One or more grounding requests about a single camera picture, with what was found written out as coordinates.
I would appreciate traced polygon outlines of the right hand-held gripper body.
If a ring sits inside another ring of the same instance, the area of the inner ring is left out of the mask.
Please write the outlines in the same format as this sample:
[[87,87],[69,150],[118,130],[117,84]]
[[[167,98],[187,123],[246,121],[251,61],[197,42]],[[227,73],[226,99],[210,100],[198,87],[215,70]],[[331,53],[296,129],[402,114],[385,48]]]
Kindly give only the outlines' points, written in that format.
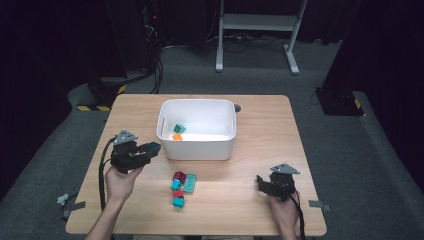
[[270,170],[272,171],[270,180],[273,185],[271,195],[286,201],[296,191],[293,176],[300,171],[287,163],[271,167]]

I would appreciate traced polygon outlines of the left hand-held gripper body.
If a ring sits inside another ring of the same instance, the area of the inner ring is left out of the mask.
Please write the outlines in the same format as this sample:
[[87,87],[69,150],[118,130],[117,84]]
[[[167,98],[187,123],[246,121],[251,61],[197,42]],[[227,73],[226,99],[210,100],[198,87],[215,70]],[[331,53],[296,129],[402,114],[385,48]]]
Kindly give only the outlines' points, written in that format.
[[127,174],[130,170],[140,168],[135,167],[133,161],[134,156],[143,155],[138,152],[137,139],[137,135],[122,129],[113,140],[111,165],[119,172]]

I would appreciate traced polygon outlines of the long mint green building block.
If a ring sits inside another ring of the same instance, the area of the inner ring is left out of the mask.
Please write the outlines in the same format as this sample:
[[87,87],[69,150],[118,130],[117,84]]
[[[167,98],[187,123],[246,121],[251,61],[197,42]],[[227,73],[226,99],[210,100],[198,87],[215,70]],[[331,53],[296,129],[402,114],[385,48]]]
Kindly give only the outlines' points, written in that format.
[[187,193],[193,193],[196,180],[197,180],[197,176],[195,174],[187,174],[183,191]]

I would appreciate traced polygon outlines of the white plastic bin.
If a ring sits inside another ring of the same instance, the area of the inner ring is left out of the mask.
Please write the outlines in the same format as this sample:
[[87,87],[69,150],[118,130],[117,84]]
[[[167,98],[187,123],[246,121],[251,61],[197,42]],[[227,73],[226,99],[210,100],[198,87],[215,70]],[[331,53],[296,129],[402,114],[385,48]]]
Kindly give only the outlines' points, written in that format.
[[[173,140],[176,124],[186,127]],[[234,105],[226,99],[170,99],[160,109],[156,134],[171,160],[227,160],[237,133]]]

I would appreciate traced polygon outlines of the person's right hand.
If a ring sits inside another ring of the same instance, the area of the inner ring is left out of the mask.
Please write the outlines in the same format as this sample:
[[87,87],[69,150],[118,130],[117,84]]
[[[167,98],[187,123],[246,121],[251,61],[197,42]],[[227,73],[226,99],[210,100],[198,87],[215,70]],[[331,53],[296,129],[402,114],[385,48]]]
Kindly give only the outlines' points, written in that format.
[[273,217],[281,229],[290,229],[296,226],[298,220],[297,193],[291,194],[285,201],[279,197],[268,196]]

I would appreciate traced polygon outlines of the person's left hand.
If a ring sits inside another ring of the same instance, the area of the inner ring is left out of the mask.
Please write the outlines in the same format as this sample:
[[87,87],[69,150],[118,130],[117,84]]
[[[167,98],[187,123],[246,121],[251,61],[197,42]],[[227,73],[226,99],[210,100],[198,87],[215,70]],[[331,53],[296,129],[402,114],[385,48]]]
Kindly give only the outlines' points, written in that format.
[[111,166],[106,172],[107,203],[124,204],[132,194],[134,184],[143,168],[136,168],[128,174]]

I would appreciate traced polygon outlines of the grey tape strip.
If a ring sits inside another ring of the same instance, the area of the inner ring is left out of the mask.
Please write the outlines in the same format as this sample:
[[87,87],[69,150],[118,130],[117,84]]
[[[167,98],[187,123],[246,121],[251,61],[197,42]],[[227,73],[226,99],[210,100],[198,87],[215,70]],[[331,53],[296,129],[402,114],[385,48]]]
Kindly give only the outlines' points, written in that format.
[[309,200],[309,206],[312,208],[320,208],[323,212],[331,212],[331,206],[324,204],[322,201]]
[[84,208],[85,206],[86,206],[86,202],[85,202],[85,201],[75,203],[75,204],[73,204],[73,205],[72,205],[72,206],[70,206],[70,207],[66,207],[66,206],[64,206],[64,207],[62,208],[61,218],[62,218],[64,221],[67,221],[67,220],[69,219],[69,217],[70,217],[70,214],[71,214],[73,211],[75,211],[75,210],[79,210],[79,209],[82,209],[82,208]]

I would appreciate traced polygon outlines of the black stand base yellow stripes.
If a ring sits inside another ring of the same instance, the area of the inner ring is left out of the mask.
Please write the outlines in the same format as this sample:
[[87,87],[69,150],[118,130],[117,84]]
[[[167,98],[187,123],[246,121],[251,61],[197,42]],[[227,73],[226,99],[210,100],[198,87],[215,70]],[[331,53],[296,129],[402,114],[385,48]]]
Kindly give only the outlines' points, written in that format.
[[88,82],[83,86],[76,108],[79,111],[110,111],[126,87],[125,83],[104,82],[101,79]]

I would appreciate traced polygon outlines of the dark curtain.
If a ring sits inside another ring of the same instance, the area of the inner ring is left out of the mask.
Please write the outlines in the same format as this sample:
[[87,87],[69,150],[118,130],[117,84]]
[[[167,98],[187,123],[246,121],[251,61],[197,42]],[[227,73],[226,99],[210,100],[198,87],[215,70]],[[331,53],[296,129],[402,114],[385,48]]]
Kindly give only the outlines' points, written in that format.
[[100,83],[109,23],[107,0],[0,0],[0,195],[69,115],[68,92]]
[[424,0],[362,0],[321,88],[365,93],[424,188]]

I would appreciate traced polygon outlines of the white metal stand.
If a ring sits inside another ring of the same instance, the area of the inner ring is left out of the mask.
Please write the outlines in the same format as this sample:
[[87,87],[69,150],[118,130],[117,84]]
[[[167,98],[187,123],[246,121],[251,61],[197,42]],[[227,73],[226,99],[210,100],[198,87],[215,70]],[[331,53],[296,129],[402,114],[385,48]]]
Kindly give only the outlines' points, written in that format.
[[219,28],[218,44],[216,50],[215,71],[220,73],[224,69],[223,63],[223,39],[225,30],[257,30],[290,32],[289,43],[283,46],[290,71],[293,75],[300,73],[299,67],[293,54],[293,48],[303,20],[308,0],[301,0],[296,15],[256,15],[256,14],[231,14],[225,12],[225,0],[219,0]]

